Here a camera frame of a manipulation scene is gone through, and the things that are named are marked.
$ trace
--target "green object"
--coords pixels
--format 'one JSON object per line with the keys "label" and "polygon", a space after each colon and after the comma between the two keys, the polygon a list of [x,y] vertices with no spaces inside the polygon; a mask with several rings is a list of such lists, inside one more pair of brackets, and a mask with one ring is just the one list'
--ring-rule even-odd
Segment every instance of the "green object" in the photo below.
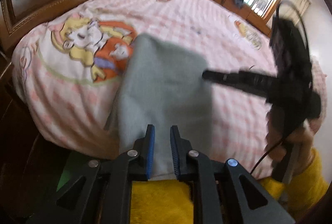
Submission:
{"label": "green object", "polygon": [[63,168],[58,183],[58,187],[56,190],[58,191],[64,184],[66,184],[69,181],[69,179],[73,176],[73,174],[91,159],[96,159],[96,158],[78,153],[76,151],[72,151],[69,154],[66,165]]}

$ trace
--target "black cable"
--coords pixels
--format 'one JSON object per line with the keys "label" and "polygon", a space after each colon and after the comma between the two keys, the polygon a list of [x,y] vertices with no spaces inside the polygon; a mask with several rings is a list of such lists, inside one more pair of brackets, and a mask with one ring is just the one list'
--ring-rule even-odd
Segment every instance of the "black cable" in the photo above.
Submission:
{"label": "black cable", "polygon": [[[279,19],[279,9],[280,9],[280,6],[282,4],[286,4],[286,5],[289,5],[297,14],[300,22],[301,22],[301,26],[302,26],[302,29],[303,29],[303,34],[304,34],[304,37],[305,37],[305,42],[306,42],[306,45],[305,45],[305,48],[308,52],[308,56],[310,57],[310,52],[309,52],[309,42],[308,42],[308,36],[307,36],[307,32],[305,30],[305,26],[304,26],[304,23],[303,23],[303,20],[302,20],[302,17],[301,17],[301,14],[300,12],[298,11],[298,9],[295,7],[295,5],[289,1],[289,0],[283,0],[281,1],[278,6],[277,6],[277,9],[276,9],[276,17],[277,19]],[[311,86],[310,86],[310,90],[312,91],[312,88],[313,88],[313,78],[311,78]],[[262,157],[259,159],[259,161],[257,161],[257,163],[255,164],[255,166],[252,168],[250,174],[252,174],[254,172],[254,170],[257,168],[257,166],[262,162],[262,160],[268,155],[270,154],[270,152],[275,149],[277,146],[279,146],[280,144],[282,144],[285,140],[286,140],[287,137],[283,137],[281,138],[274,146],[272,146],[268,151],[266,151],[264,153],[264,155],[262,155]]]}
{"label": "black cable", "polygon": [[257,168],[257,166],[262,162],[262,160],[263,160],[268,154],[270,154],[270,152],[271,152],[273,149],[275,149],[277,146],[281,145],[285,139],[286,139],[286,137],[285,137],[285,138],[281,138],[278,142],[276,142],[276,143],[274,144],[274,146],[272,146],[268,151],[266,151],[266,152],[264,153],[264,155],[262,155],[262,157],[259,159],[259,161],[256,162],[256,164],[255,164],[255,166],[252,168],[250,174],[252,174],[252,173],[254,172],[254,170]]}

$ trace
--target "wooden dresser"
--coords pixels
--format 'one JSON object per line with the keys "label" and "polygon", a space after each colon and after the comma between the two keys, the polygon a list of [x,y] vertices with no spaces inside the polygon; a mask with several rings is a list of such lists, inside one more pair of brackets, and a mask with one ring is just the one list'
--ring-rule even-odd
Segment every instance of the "wooden dresser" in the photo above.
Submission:
{"label": "wooden dresser", "polygon": [[243,19],[245,19],[248,23],[257,28],[263,34],[270,37],[271,29],[266,25],[264,20],[260,16],[258,16],[247,4],[244,3],[242,8],[239,9],[237,6],[235,6],[232,0],[225,0],[223,4],[221,3],[222,0],[213,1],[220,4],[227,10],[241,16]]}

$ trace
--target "human hand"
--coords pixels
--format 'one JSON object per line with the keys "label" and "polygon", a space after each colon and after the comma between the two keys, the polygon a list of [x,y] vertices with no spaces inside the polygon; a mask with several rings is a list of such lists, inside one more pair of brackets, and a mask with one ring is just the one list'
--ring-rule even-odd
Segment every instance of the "human hand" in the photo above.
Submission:
{"label": "human hand", "polygon": [[321,119],[310,119],[309,120],[309,126],[312,129],[313,133],[316,134],[317,131],[320,129],[320,126],[322,125]]}
{"label": "human hand", "polygon": [[[272,148],[282,138],[281,133],[272,126],[272,120],[270,116],[270,114],[267,116],[268,134],[265,138],[267,141],[265,151],[268,151],[270,148]],[[301,174],[312,163],[313,154],[311,152],[311,148],[313,145],[313,137],[314,133],[309,128],[309,126],[299,127],[287,137],[287,142],[300,145],[298,162],[295,166],[294,175]],[[276,162],[280,162],[285,155],[286,149],[282,145],[277,146],[269,153],[269,157]]]}

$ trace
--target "blonde cartoon girl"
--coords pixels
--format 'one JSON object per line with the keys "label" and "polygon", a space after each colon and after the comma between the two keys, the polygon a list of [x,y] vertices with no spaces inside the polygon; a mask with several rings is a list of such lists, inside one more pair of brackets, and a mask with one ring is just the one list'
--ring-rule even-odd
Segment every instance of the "blonde cartoon girl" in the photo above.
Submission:
{"label": "blonde cartoon girl", "polygon": [[[90,67],[92,80],[100,82],[122,72],[118,69],[119,62],[123,59],[119,61],[110,54],[117,49],[115,44],[129,46],[136,35],[133,27],[123,22],[99,22],[89,18],[69,17],[61,30],[51,32],[51,40],[60,52],[67,53],[72,60]],[[107,57],[103,52],[106,50],[109,51]]]}

